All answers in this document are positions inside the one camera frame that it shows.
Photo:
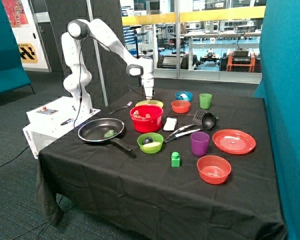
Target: glass wall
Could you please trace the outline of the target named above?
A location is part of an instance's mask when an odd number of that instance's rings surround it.
[[[121,0],[121,7],[126,47],[153,57],[156,77],[260,82],[266,0]]]

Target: red poster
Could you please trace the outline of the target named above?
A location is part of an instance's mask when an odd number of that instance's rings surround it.
[[[29,27],[21,0],[2,0],[12,28]]]

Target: red bowl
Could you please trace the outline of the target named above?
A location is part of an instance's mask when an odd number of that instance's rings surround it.
[[[209,184],[222,184],[231,172],[229,162],[214,155],[201,157],[196,166],[202,180]]]
[[[187,100],[175,100],[171,103],[172,110],[178,114],[184,114],[189,111],[191,103]]]
[[[134,112],[138,111],[139,116],[142,118],[134,117]],[[139,133],[154,133],[158,131],[162,126],[162,115],[164,110],[156,105],[140,105],[131,109],[130,117],[133,122],[134,129]]]

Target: teal partition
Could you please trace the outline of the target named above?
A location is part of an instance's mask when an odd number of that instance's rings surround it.
[[[30,84],[22,67],[18,44],[0,0],[0,93]]]
[[[267,121],[288,239],[300,240],[300,0],[268,0],[260,41]]]

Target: red plate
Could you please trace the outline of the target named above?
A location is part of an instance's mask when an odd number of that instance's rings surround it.
[[[256,141],[252,136],[234,129],[217,131],[212,140],[220,150],[236,155],[247,154],[256,146]]]

